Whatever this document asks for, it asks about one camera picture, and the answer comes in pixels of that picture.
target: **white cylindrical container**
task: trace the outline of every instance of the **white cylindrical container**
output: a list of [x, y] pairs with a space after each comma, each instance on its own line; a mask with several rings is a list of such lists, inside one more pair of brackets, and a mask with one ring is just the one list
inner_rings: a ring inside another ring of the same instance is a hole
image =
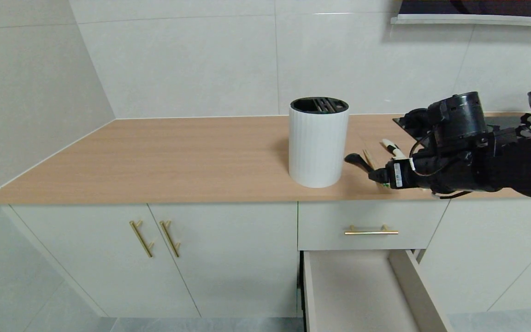
[[327, 97], [290, 104], [289, 173], [304, 187], [323, 188], [341, 177], [348, 104]]

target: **cable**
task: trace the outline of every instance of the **cable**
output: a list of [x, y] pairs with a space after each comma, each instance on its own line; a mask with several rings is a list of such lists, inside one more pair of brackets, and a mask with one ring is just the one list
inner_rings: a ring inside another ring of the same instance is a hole
[[453, 164], [453, 162], [457, 161], [457, 159], [450, 160], [447, 164], [445, 164], [444, 166], [438, 168], [437, 170], [435, 170], [434, 172], [431, 172], [429, 174], [421, 174], [421, 173], [417, 172], [417, 170], [415, 169], [415, 164], [413, 163], [413, 151], [415, 151], [415, 149], [421, 144], [422, 141], [430, 138], [430, 136], [432, 134], [434, 134], [434, 132], [436, 132], [436, 126], [433, 126], [432, 129], [427, 132], [427, 134], [424, 136], [424, 138], [416, 141], [415, 144], [413, 145], [413, 147], [411, 148], [411, 150], [409, 151], [409, 164], [411, 165], [411, 170], [413, 170], [413, 172], [415, 172], [415, 174], [417, 174], [420, 177], [434, 176], [438, 172], [443, 170], [444, 168], [446, 168], [446, 167], [450, 166], [451, 164]]

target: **backsplash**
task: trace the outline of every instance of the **backsplash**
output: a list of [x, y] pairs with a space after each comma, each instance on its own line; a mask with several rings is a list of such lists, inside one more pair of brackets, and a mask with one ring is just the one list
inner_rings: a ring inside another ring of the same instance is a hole
[[531, 27], [390, 25], [394, 0], [72, 0], [117, 118], [287, 114], [304, 96], [403, 113], [478, 90], [528, 111]]

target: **label sticker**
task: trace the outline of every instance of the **label sticker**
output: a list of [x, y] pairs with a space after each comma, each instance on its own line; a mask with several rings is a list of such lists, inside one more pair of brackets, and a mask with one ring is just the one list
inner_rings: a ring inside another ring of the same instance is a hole
[[394, 164], [395, 167], [395, 182], [397, 187], [403, 186], [403, 178], [401, 177], [401, 165], [396, 162]]

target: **marker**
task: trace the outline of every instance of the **marker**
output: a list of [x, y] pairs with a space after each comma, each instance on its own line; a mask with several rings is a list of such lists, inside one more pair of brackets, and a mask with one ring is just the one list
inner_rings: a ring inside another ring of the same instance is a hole
[[405, 154], [403, 154], [401, 149], [399, 149], [399, 147], [397, 147], [396, 144], [389, 141], [388, 139], [386, 138], [382, 139], [382, 146], [384, 146], [386, 151], [392, 153], [392, 155], [395, 156], [394, 159], [407, 159], [407, 157], [405, 156]]

